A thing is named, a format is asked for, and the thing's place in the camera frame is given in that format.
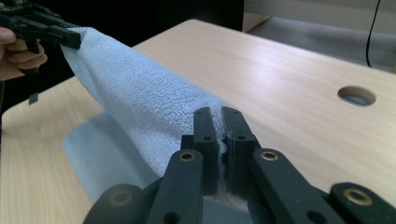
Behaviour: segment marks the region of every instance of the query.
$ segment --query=black cable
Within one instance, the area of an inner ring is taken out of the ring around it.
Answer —
[[[375,14],[374,14],[374,19],[373,19],[373,24],[372,27],[370,29],[370,33],[369,33],[369,37],[367,38],[367,44],[366,44],[366,62],[367,65],[369,67],[372,67],[370,64],[370,60],[369,60],[369,48],[370,48],[370,38],[371,38],[371,33],[373,31],[373,27],[374,27],[374,23],[375,23],[375,18],[376,18],[376,12],[378,11],[378,7],[379,7],[379,3],[381,2],[381,0],[378,0],[378,3],[376,4],[376,9],[375,9]]]

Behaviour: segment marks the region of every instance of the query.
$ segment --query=wood grain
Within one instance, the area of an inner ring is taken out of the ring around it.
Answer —
[[[396,76],[199,21],[135,47],[245,115],[310,183],[354,182],[396,205]],[[353,106],[337,92],[375,94]]]
[[[61,147],[103,109],[76,78],[3,116],[0,223],[82,223],[92,206]]]

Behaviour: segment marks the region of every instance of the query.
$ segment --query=blue towel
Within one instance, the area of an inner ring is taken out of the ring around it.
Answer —
[[[63,47],[64,57],[157,175],[164,174],[179,150],[181,135],[192,134],[195,110],[209,106],[222,137],[220,109],[225,104],[218,97],[93,28],[73,30],[81,34],[81,47]]]
[[[170,157],[180,149],[181,136],[193,134],[193,112],[204,106],[211,109],[219,156],[225,152],[220,141],[225,131],[223,101],[108,35],[89,27],[73,30],[81,34],[82,43],[78,50],[62,47],[64,57],[105,114],[73,130],[63,147],[93,201],[114,185],[144,188],[163,176]],[[246,202],[219,185],[215,201],[205,200],[205,213],[213,216],[204,218],[214,220],[213,205],[228,211],[228,219],[250,223]]]

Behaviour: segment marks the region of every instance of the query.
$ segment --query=table hole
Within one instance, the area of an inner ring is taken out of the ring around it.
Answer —
[[[350,105],[367,106],[375,103],[375,95],[362,87],[346,86],[338,91],[338,96]]]

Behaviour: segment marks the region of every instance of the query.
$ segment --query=brass insert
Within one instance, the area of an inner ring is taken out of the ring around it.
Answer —
[[[343,193],[348,200],[358,205],[369,206],[373,204],[373,199],[360,189],[344,189]]]
[[[260,156],[266,161],[276,161],[279,159],[279,157],[274,152],[270,151],[264,151]]]
[[[193,161],[193,160],[195,160],[195,155],[193,153],[190,153],[190,152],[184,152],[184,153],[181,153],[178,156],[178,158],[181,161]]]

